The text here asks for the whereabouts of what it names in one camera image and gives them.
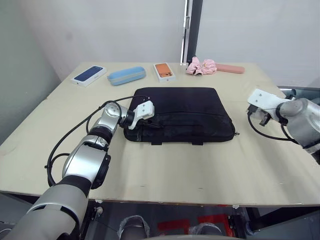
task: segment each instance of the white box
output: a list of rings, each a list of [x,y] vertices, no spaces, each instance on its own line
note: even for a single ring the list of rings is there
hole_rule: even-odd
[[[168,68],[170,69],[171,73],[172,73],[172,76],[160,76],[159,73],[158,73],[158,70],[156,68],[156,65],[158,64],[167,64]],[[155,70],[155,74],[157,76],[157,78],[159,79],[159,82],[169,82],[169,81],[174,81],[176,80],[176,76],[174,74],[174,71],[172,71],[171,67],[169,66],[169,64],[167,62],[160,62],[160,63],[156,63],[156,64],[153,64],[153,67],[154,67],[154,70]]]

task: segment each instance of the red object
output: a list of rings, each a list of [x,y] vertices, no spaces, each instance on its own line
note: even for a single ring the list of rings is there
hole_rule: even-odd
[[[181,219],[176,221],[164,221],[158,223],[159,232],[165,232],[173,229],[183,229],[184,234],[189,233],[190,222],[189,219]]]
[[[229,237],[234,237],[234,232],[229,227],[228,216],[226,214],[199,216],[198,222],[200,224],[202,224],[202,223],[212,223],[212,224],[223,223],[226,235]]]

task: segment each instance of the floor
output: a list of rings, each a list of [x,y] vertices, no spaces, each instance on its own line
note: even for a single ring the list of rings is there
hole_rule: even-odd
[[[236,211],[231,207],[201,207],[201,206],[181,206],[149,203],[102,203],[103,214],[97,221],[92,222],[86,240],[117,240],[117,230],[120,222],[132,215],[140,215],[150,227],[151,237],[158,236],[158,223],[188,219],[191,226],[198,224],[197,217],[207,215],[227,214],[231,215]],[[224,232],[223,224],[217,224]],[[182,229],[177,229],[174,234],[183,234]]]
[[[5,228],[13,228],[19,219],[26,214],[32,203],[37,198],[24,198],[0,194],[0,231]],[[91,221],[86,240],[118,240],[117,230],[120,222],[132,215],[141,215],[149,224],[151,236],[158,236],[158,223],[188,219],[191,226],[198,224],[197,217],[209,215],[234,215],[241,214],[248,218],[244,208],[233,209],[231,207],[216,206],[182,206],[147,203],[119,203],[103,202],[103,214],[95,221]],[[260,207],[260,215],[265,215],[276,208]],[[224,232],[224,226],[217,224]],[[2,239],[8,232],[0,233]],[[178,229],[173,234],[183,234]],[[311,214],[296,218],[285,223],[264,228],[254,236],[247,236],[250,240],[319,240],[320,239],[320,210]]]
[[[103,214],[97,221],[91,222],[87,231],[86,240],[118,240],[117,230],[120,222],[132,215],[141,215],[149,224],[151,237],[158,236],[160,232],[157,224],[165,221],[189,219],[190,225],[198,224],[197,217],[218,214],[243,214],[244,208],[237,210],[231,207],[216,206],[181,206],[144,203],[115,203],[104,202]],[[260,215],[267,214],[274,208],[259,208]],[[320,239],[320,211],[304,217],[262,229],[254,236],[247,236],[250,240],[319,240]]]

